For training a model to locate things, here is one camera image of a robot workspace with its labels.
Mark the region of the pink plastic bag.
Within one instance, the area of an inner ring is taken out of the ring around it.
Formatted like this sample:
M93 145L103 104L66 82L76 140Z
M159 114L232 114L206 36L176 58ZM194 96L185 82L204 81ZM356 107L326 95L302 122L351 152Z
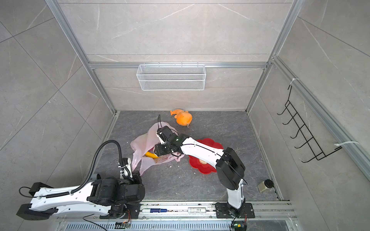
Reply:
M184 156L175 157L169 154L169 155L165 155L165 156L161 156L161 157L153 159L151 157L145 156L145 154L148 151L152 150L157 143L160 143L160 140L157 137L157 130L158 130L158 127L161 128L165 126L168 126L169 128L175 130L175 128L170 126L170 124L168 124L167 122L162 122L161 125L159 124L159 122L157 122L148 130L147 133L137 137L135 140L131 142L130 145L134 151L133 160L132 160L132 168L136 170L139 163L141 163L140 169L139 169L140 175L143 175L144 172L148 170L151 166L168 163L173 160L179 162L181 158L184 157Z

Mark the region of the yellow fake banana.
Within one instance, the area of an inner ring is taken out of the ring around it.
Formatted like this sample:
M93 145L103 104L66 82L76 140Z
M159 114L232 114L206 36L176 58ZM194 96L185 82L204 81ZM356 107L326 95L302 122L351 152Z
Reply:
M159 158L156 154L151 153L151 152L146 152L146 153L145 153L145 156L146 156L146 157L149 157L149 158L153 158L153 159L157 159L157 158Z

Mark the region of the beige fake bun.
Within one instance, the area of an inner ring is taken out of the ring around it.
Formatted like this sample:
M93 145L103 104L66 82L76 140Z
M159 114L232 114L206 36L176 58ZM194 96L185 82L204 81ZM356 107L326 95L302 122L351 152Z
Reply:
M200 162L201 164L203 164L203 165L206 165L206 164L207 164L207 162L205 162L205 161L203 161L203 160L200 160L200 159L199 159L199 162Z

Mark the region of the red flower-shaped plate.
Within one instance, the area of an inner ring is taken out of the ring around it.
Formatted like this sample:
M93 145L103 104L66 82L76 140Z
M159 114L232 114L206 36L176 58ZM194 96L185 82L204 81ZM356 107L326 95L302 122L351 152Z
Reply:
M216 149L223 149L224 148L220 143L215 142L214 140L212 140L210 138L205 138L203 140L198 139L197 141L202 143L202 144L205 144L207 146L210 146L212 148L216 148ZM198 158L193 157L193 156L189 157L189 164L193 168L198 169L198 171L202 174L211 174L213 172L216 172L216 169L214 167L212 167L210 164L203 165L199 162Z

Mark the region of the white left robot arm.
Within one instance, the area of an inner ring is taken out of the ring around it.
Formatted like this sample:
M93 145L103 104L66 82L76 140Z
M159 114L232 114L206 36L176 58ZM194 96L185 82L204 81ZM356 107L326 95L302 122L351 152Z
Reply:
M46 220L61 215L97 215L100 219L138 217L145 187L131 160L124 158L120 177L93 174L84 186L52 188L41 182L29 189L31 202L17 216L24 220Z

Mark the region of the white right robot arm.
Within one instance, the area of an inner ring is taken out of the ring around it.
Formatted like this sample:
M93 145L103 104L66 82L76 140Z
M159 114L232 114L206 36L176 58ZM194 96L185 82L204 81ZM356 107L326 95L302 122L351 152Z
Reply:
M200 143L185 135L176 134L165 126L157 130L159 144L154 146L154 154L161 157L178 152L181 156L195 157L216 169L220 183L227 188L227 203L216 203L218 218L245 218L252 206L245 202L243 187L245 165L232 148L217 149Z

